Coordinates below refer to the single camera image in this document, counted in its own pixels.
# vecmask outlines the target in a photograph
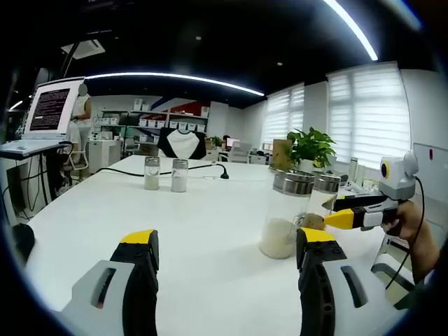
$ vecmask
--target small glass shaker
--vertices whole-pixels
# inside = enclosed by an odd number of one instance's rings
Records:
[[[307,208],[314,175],[295,171],[277,171],[269,197],[269,208],[260,250],[268,257],[284,259],[295,252],[298,220]]]
[[[333,210],[340,182],[341,178],[337,175],[316,174],[302,227],[325,230],[323,219]]]
[[[184,193],[187,191],[188,160],[173,159],[173,170],[171,175],[171,191]]]
[[[145,189],[157,190],[159,188],[160,158],[145,157]]]

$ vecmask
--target black ceiling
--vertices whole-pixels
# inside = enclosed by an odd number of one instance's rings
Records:
[[[432,69],[423,40],[378,0],[339,0],[379,56],[402,68]],[[73,59],[67,76],[120,71],[188,74],[270,94],[370,58],[352,31],[322,0],[185,0],[73,2],[39,19],[20,61],[17,91],[30,91],[36,70],[59,72],[60,49],[97,39],[106,52]],[[244,108],[262,97],[190,80],[90,80],[91,95],[162,95],[214,100]]]

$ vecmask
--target whiteboard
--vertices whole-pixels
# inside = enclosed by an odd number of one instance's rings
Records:
[[[417,176],[423,183],[425,199],[430,197],[448,203],[448,150],[414,143],[414,153],[419,162]]]

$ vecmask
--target monitor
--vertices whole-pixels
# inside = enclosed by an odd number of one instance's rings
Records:
[[[240,142],[238,139],[227,138],[226,146],[227,146],[227,147],[233,147],[233,143],[234,143],[235,141]]]
[[[24,138],[65,137],[83,77],[54,80],[37,86],[24,129]]]

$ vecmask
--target green plant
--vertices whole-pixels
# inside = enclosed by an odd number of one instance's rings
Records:
[[[211,142],[216,147],[221,147],[221,145],[223,144],[223,141],[221,140],[221,138],[219,136],[213,136],[210,139],[211,139]]]
[[[328,155],[336,154],[331,148],[331,144],[335,142],[326,133],[321,133],[313,127],[309,128],[308,133],[298,129],[296,132],[289,132],[287,139],[293,142],[293,146],[285,148],[285,153],[297,164],[300,160],[311,160],[319,167],[324,167],[330,164]]]

